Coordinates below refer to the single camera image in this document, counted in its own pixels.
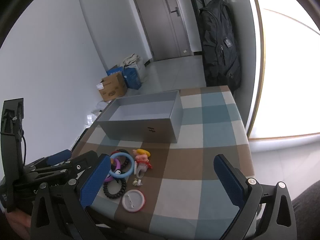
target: backpack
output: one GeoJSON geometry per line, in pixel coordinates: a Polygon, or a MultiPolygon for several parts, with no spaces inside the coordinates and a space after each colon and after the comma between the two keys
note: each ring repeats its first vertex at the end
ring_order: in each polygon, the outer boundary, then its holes
{"type": "Polygon", "coordinates": [[[237,43],[223,0],[212,0],[200,9],[199,33],[207,87],[227,85],[233,92],[241,85],[237,43]]]}

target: bolt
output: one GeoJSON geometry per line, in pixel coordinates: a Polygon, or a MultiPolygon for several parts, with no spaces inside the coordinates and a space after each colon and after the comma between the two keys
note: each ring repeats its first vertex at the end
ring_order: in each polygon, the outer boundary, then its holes
{"type": "Polygon", "coordinates": [[[282,181],[279,182],[278,185],[279,185],[279,187],[281,187],[281,188],[285,188],[285,184],[284,184],[282,181]]]}
{"type": "Polygon", "coordinates": [[[249,184],[251,185],[255,185],[257,183],[257,181],[253,178],[248,179],[249,184]]]}
{"type": "Polygon", "coordinates": [[[70,179],[69,181],[68,181],[68,184],[69,185],[74,185],[74,184],[76,184],[77,183],[77,180],[76,179],[70,179]]]}
{"type": "Polygon", "coordinates": [[[45,188],[46,186],[47,186],[47,184],[46,184],[45,182],[43,182],[43,183],[40,184],[39,188],[42,188],[42,189],[43,189],[43,188],[45,188]]]}

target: human hand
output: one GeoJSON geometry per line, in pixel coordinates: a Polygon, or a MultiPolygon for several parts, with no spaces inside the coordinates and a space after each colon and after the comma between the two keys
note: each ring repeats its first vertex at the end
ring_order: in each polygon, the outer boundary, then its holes
{"type": "Polygon", "coordinates": [[[10,213],[4,212],[13,231],[25,240],[30,239],[31,217],[20,209],[10,213]]]}

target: pink ring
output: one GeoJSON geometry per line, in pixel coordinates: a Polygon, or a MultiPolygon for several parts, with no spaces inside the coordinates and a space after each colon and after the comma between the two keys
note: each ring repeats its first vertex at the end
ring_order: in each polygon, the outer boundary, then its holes
{"type": "MultiPolygon", "coordinates": [[[[120,165],[120,161],[117,158],[114,158],[114,160],[116,161],[116,169],[115,171],[119,170],[121,165],[120,165]]],[[[104,182],[110,182],[112,181],[114,178],[112,176],[110,176],[110,174],[108,174],[108,176],[105,178],[104,182]]]]}

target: white bag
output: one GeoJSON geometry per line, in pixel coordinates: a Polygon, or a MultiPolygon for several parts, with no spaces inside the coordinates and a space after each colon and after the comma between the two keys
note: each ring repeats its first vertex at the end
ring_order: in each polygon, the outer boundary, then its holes
{"type": "Polygon", "coordinates": [[[146,82],[147,80],[147,75],[146,75],[146,67],[142,61],[141,57],[138,57],[134,63],[130,64],[129,66],[127,66],[129,68],[135,68],[137,70],[140,82],[146,82]]]}

